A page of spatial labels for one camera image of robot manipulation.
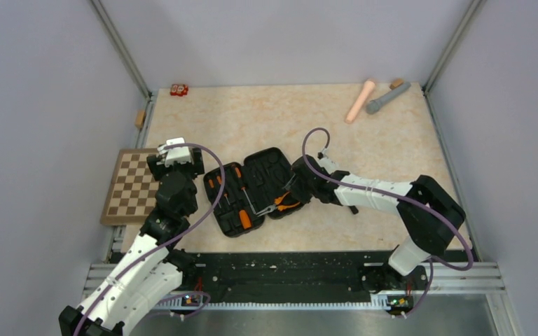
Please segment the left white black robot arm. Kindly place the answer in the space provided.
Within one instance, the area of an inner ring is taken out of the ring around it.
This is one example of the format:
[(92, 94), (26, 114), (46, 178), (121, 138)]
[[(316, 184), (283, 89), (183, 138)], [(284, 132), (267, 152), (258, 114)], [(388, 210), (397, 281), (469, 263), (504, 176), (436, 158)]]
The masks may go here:
[(198, 210), (194, 180), (205, 171), (202, 153), (161, 146), (146, 162), (160, 184), (154, 208), (108, 277), (79, 306), (60, 313), (62, 335), (129, 335), (165, 295), (196, 281), (193, 262), (174, 247)]

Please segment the black plastic tool case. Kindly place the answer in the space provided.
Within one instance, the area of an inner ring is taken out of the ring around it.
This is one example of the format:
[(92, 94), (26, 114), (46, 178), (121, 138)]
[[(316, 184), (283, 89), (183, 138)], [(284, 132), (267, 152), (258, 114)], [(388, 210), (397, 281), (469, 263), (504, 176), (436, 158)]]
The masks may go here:
[[(242, 178), (247, 187), (247, 193), (256, 211), (266, 208), (273, 203), (275, 198), (289, 191), (287, 187), (294, 175), (286, 155), (277, 147), (267, 148), (248, 155), (242, 163), (229, 162), (225, 164), (223, 166), (224, 175), (221, 174), (219, 168), (207, 172), (203, 177), (205, 192), (210, 202), (214, 202), (219, 195), (221, 196), (219, 200), (221, 209), (218, 205), (215, 207), (214, 217), (220, 231), (225, 236), (230, 238), (239, 237), (260, 228), (266, 218), (278, 220), (302, 209), (304, 206), (301, 203), (295, 208), (274, 211), (264, 216), (253, 214), (244, 193), (240, 190), (233, 165), (240, 168)], [(226, 188), (230, 202), (228, 207), (223, 202), (223, 191), (216, 181), (216, 176), (221, 176), (223, 179), (223, 186)], [(217, 195), (214, 195), (211, 191), (208, 179), (213, 180)], [(248, 230), (244, 230), (240, 223), (238, 212), (242, 209), (248, 213), (251, 219), (252, 227)]]

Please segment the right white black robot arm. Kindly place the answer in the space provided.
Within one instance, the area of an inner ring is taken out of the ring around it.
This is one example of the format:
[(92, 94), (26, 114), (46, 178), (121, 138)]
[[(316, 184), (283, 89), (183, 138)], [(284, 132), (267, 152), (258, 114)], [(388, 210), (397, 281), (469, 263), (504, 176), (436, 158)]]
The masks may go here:
[(308, 203), (366, 207), (401, 219), (408, 236), (383, 265), (382, 277), (391, 288), (402, 288), (411, 272), (430, 257), (441, 257), (466, 219), (463, 208), (427, 175), (411, 182), (362, 178), (337, 170), (327, 157), (298, 158), (289, 190), (294, 199)]

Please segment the orange handled pliers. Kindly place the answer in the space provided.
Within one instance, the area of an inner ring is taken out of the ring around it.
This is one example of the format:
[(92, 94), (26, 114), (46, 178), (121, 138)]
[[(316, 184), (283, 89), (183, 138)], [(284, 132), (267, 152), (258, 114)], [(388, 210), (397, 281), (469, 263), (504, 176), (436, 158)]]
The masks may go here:
[(285, 211), (301, 205), (301, 202), (291, 197), (291, 192), (287, 191), (283, 195), (275, 198), (273, 203), (266, 208), (256, 212), (257, 216), (264, 216), (274, 211)]

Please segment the long orange handled screwdriver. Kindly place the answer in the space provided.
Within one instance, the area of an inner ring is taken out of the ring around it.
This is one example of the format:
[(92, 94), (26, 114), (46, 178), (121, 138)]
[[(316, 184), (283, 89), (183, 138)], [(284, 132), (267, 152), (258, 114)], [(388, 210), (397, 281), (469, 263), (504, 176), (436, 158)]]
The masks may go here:
[(239, 210), (238, 214), (239, 214), (240, 223), (243, 229), (244, 230), (250, 229), (252, 227), (252, 223), (251, 223), (251, 219), (248, 213), (244, 209), (242, 209), (242, 210)]

